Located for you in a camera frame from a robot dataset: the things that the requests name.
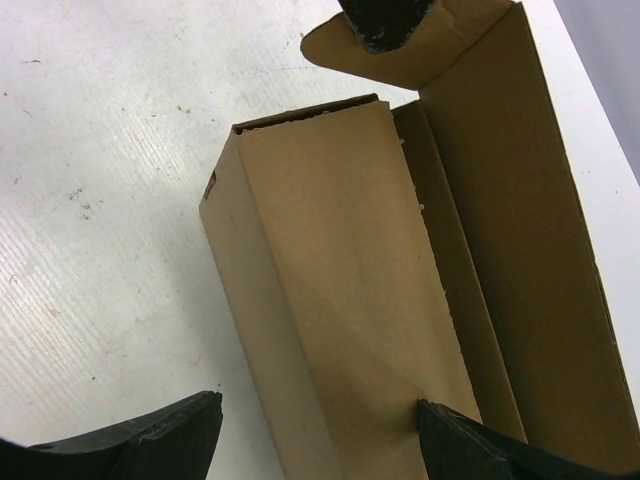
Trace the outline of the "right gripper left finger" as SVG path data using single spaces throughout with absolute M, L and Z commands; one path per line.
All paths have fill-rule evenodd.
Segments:
M 3 479 L 204 479 L 221 432 L 223 395 L 201 391 L 146 415 L 67 439 L 1 441 Z

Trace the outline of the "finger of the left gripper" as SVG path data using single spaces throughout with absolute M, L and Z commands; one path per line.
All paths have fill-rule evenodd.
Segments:
M 435 0 L 339 0 L 348 24 L 368 53 L 401 48 Z

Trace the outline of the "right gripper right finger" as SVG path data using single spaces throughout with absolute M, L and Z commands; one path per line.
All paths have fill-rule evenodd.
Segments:
M 637 479 L 571 462 L 500 434 L 438 403 L 417 404 L 420 450 L 428 477 L 449 479 Z

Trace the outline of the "brown cardboard box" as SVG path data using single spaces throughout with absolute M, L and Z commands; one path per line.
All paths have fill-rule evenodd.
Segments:
M 417 404 L 639 473 L 639 426 L 525 8 L 436 1 L 317 66 L 417 92 L 231 129 L 200 215 L 284 475 L 430 479 Z

